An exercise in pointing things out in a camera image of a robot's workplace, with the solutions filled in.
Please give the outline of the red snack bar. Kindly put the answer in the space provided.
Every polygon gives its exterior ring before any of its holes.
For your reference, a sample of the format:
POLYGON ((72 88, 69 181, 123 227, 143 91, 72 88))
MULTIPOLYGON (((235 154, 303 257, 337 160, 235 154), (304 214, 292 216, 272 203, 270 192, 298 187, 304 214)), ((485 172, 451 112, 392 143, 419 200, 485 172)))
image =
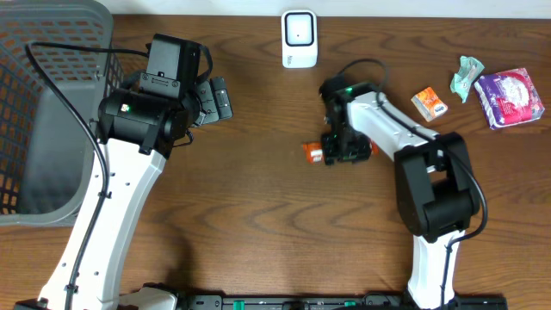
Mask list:
POLYGON ((360 162, 366 161, 371 155, 377 155, 379 148, 376 144, 368 142, 367 145, 361 144, 358 151, 353 151, 350 155, 338 155, 336 150, 329 146, 324 146, 321 142, 307 142, 302 145, 306 154, 306 159, 310 164, 333 165, 335 162, 360 162))

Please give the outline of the orange snack packet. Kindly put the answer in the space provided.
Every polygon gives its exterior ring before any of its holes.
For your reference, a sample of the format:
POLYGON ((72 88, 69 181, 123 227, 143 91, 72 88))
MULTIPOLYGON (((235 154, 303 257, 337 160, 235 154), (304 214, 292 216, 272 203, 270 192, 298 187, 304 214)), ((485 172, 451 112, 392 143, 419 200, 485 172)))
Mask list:
POLYGON ((426 121, 433 121, 448 111, 448 106, 431 87, 418 92, 411 101, 426 121))

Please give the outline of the teal wrapper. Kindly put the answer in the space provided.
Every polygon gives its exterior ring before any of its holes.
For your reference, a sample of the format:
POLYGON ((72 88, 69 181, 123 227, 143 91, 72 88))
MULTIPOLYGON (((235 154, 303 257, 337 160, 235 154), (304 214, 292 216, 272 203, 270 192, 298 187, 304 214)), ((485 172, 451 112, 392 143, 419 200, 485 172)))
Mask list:
POLYGON ((467 101, 472 84, 484 69, 485 66, 475 57, 460 57, 459 71, 452 77, 449 87, 452 93, 461 98, 462 103, 467 101))

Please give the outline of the purple snack packet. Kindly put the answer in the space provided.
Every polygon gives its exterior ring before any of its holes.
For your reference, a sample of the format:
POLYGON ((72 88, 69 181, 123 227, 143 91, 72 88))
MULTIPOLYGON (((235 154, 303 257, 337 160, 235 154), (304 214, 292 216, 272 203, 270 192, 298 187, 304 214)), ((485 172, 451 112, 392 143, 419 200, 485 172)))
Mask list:
POLYGON ((539 120, 545 111, 525 68, 482 75, 474 89, 491 130, 539 120))

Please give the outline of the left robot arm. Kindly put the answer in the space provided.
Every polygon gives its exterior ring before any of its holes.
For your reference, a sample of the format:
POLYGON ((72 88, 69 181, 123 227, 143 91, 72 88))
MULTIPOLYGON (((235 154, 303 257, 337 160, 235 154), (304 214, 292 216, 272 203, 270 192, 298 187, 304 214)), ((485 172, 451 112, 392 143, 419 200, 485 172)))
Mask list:
POLYGON ((19 309, 180 309, 176 290, 147 283, 120 291, 121 273, 152 186, 171 151, 193 142, 192 129, 232 117, 222 77, 201 43, 156 34, 146 69, 98 107, 84 132, 95 152, 88 188, 62 258, 35 299, 19 309))

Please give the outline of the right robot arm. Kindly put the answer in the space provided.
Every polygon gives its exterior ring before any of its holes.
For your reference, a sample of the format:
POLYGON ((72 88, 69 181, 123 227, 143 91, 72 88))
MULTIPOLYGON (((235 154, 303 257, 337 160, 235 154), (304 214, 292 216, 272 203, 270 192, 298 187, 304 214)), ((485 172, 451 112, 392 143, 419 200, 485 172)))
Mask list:
POLYGON ((418 309, 445 308, 455 297, 458 246, 481 202, 463 138, 417 124, 376 84, 336 75, 319 95, 331 127, 321 137, 325 164, 364 161, 375 149, 393 161, 399 216, 413 236, 407 293, 418 309))

